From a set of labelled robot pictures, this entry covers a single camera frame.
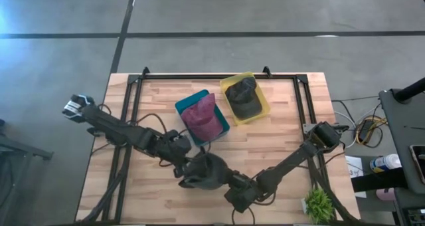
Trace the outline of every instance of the white paper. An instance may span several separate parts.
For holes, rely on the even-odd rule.
[[[345,156],[345,160],[347,160],[348,170],[350,173],[350,177],[360,177],[363,176],[363,167],[361,165],[361,158]],[[366,192],[357,192],[355,193],[356,197],[366,198]]]

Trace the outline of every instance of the wooden tabletop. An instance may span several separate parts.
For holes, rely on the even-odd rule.
[[[321,72],[306,73],[317,121],[335,122],[335,115],[327,89],[325,75]],[[119,118],[122,111],[128,74],[112,74],[104,104]],[[230,109],[220,91],[219,80],[144,80],[138,118],[147,113],[162,117],[168,130],[183,130],[175,103],[200,90],[207,89],[216,94],[216,103],[227,122],[230,132],[212,143],[211,152],[222,157],[229,168],[253,176],[260,170],[274,166],[299,148],[302,142],[301,128],[294,86],[291,80],[257,80],[269,105],[267,117],[236,126]],[[132,101],[127,118],[130,119]],[[303,95],[304,112],[307,104]],[[141,126],[162,132],[156,118],[146,118]],[[104,145],[105,139],[98,138],[94,149]],[[193,146],[194,154],[198,149]],[[325,159],[338,154],[336,149],[325,155]],[[106,190],[111,168],[113,147],[96,152],[90,160],[77,219],[84,218],[97,204]],[[228,186],[214,191],[183,189],[180,179],[173,177],[173,168],[162,168],[158,158],[150,158],[135,150],[131,154],[122,223],[232,223],[233,207],[224,198]],[[353,187],[344,155],[327,164],[331,188],[349,210],[360,218]],[[296,168],[286,175],[278,187],[276,200],[270,206],[251,205],[256,223],[309,223],[301,207],[301,199],[311,188],[306,169]],[[111,215],[114,215],[115,203]],[[252,223],[249,211],[235,213],[238,223]]]

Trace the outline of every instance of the concrete floor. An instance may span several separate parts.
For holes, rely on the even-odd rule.
[[[118,33],[128,0],[0,0],[2,33]],[[128,31],[423,31],[423,0],[135,0]],[[61,115],[71,94],[101,102],[117,39],[0,39],[0,118],[9,137],[54,151],[36,160],[16,225],[72,222],[93,138]],[[425,37],[127,39],[118,72],[323,71],[332,98],[377,95],[425,75]],[[347,105],[358,118],[377,105]],[[334,104],[335,110],[344,112]],[[341,123],[344,118],[337,117]],[[377,149],[395,151],[388,130]],[[367,221],[384,217],[361,208]]]

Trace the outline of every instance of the green plant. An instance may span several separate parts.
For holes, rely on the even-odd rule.
[[[305,198],[306,214],[313,223],[327,223],[333,218],[331,199],[323,189],[312,189]]]

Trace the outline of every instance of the yellow bin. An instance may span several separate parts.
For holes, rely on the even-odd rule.
[[[255,88],[255,93],[256,93],[258,99],[260,100],[262,111],[259,114],[252,116],[250,118],[247,118],[247,119],[240,119],[234,114],[233,109],[230,106],[230,102],[228,101],[228,99],[226,97],[226,90],[230,86],[236,84],[237,82],[240,82],[242,79],[244,79],[246,77],[255,78],[255,76],[254,76],[254,74],[252,74],[252,72],[244,72],[242,74],[237,74],[235,76],[231,76],[231,77],[228,77],[226,79],[222,79],[220,81],[220,88],[221,88],[221,90],[224,94],[224,98],[226,99],[228,106],[230,107],[230,111],[232,112],[234,121],[237,125],[246,124],[246,123],[251,122],[255,119],[267,116],[267,114],[270,111],[270,106],[268,105],[267,100],[264,97],[263,92],[261,91],[261,88],[260,88],[260,86],[258,86],[258,83],[257,83],[257,87]]]

